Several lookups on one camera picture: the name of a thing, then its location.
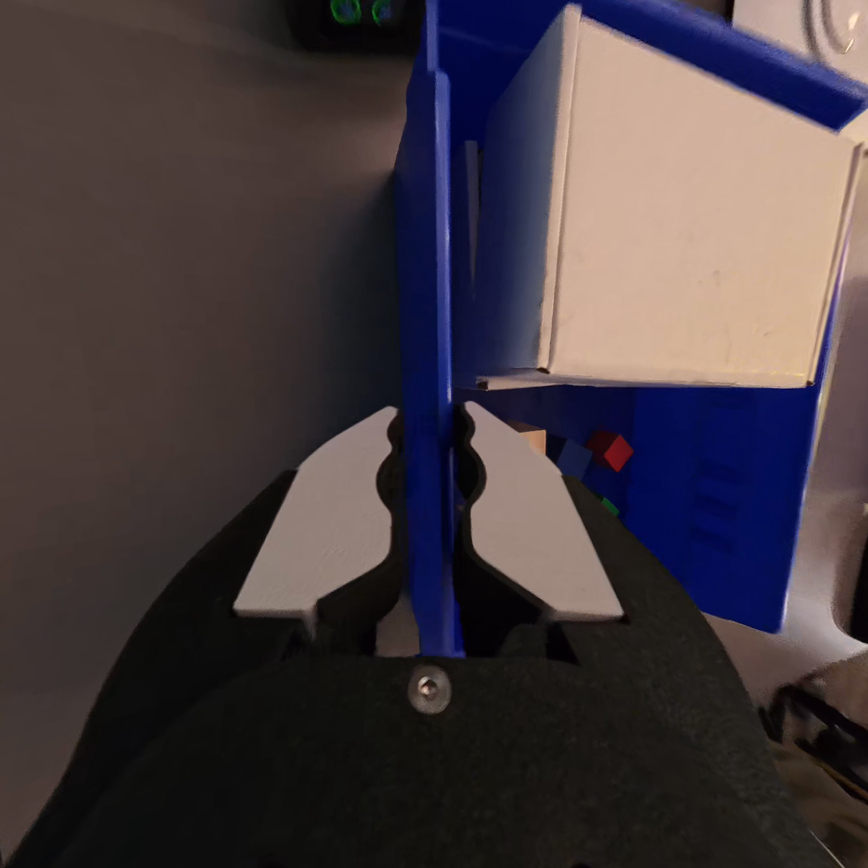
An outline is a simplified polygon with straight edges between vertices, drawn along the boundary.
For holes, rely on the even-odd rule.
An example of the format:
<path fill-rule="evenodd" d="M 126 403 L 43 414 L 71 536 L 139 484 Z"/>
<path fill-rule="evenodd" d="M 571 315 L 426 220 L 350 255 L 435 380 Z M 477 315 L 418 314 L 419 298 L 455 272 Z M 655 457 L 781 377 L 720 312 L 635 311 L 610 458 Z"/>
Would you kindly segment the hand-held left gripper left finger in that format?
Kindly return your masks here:
<path fill-rule="evenodd" d="M 246 618 L 301 622 L 362 642 L 404 589 L 403 419 L 393 406 L 299 466 L 233 602 Z"/>

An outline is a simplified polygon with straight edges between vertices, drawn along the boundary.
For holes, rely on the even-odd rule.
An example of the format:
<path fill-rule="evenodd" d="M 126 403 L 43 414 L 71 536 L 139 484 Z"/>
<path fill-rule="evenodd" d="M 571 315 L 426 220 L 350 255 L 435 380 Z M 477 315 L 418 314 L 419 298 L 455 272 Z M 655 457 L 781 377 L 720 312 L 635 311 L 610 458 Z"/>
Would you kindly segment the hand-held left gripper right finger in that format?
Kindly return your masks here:
<path fill-rule="evenodd" d="M 472 562 L 550 621 L 620 620 L 623 606 L 555 464 L 476 402 L 458 408 L 455 434 Z"/>

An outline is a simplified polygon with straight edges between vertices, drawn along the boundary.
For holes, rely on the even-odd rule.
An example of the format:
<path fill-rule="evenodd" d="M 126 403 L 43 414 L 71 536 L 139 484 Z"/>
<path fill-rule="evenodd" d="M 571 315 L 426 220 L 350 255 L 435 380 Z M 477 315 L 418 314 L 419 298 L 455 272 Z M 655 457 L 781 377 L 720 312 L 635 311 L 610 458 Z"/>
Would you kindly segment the blue plastic bin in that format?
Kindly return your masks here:
<path fill-rule="evenodd" d="M 634 449 L 587 484 L 705 613 L 776 632 L 783 622 L 817 442 L 852 212 L 815 379 L 804 388 L 465 381 L 456 350 L 470 298 L 483 139 L 491 108 L 566 5 L 855 142 L 866 83 L 677 2 L 426 2 L 395 164 L 410 593 L 421 649 L 460 648 L 453 578 L 458 493 L 453 387 L 582 445 L 599 430 Z M 862 162 L 858 146 L 858 173 Z"/>

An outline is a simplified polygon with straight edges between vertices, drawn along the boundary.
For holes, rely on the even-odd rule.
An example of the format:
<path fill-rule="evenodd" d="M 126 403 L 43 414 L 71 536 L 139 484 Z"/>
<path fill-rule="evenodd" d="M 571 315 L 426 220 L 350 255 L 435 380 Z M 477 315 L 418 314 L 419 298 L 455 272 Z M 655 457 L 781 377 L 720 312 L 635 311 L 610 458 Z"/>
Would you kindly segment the white cardboard mailer box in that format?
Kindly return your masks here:
<path fill-rule="evenodd" d="M 858 156 L 566 5 L 488 116 L 463 379 L 807 387 Z"/>

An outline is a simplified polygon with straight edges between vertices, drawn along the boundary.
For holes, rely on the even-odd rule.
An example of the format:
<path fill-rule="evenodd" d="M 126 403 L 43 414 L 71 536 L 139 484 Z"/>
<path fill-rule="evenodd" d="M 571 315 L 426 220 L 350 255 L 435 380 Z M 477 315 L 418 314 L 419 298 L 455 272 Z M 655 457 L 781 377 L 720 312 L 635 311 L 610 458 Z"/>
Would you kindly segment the blue wooden cube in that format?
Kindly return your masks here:
<path fill-rule="evenodd" d="M 556 465 L 564 476 L 582 480 L 592 461 L 594 453 L 581 443 L 566 439 L 557 456 Z"/>

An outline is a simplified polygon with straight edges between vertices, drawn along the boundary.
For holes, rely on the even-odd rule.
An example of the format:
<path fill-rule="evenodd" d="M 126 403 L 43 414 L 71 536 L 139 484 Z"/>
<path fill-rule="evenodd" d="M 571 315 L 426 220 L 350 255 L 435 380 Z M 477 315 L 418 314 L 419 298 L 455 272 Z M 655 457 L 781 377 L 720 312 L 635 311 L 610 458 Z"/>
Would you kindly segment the natural wooden cube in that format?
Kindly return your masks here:
<path fill-rule="evenodd" d="M 544 428 L 517 420 L 509 420 L 507 424 L 519 433 L 533 450 L 544 458 L 547 457 L 547 431 Z"/>

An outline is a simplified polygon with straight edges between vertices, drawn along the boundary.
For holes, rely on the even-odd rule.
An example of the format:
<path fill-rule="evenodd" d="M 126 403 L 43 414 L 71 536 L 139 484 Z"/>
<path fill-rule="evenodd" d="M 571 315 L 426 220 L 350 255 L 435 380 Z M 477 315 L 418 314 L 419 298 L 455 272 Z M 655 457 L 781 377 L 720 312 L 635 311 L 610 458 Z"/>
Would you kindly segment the red wooden cube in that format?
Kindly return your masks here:
<path fill-rule="evenodd" d="M 614 473 L 621 472 L 634 454 L 623 435 L 603 429 L 595 431 L 584 446 L 596 465 Z"/>

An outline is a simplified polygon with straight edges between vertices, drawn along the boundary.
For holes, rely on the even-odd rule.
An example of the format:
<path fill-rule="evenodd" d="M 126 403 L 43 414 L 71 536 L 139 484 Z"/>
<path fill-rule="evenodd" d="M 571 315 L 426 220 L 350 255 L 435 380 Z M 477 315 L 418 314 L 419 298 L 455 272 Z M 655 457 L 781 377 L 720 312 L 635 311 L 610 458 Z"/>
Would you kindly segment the black device with green lights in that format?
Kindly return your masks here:
<path fill-rule="evenodd" d="M 425 1 L 286 1 L 288 27 L 304 49 L 413 56 Z"/>

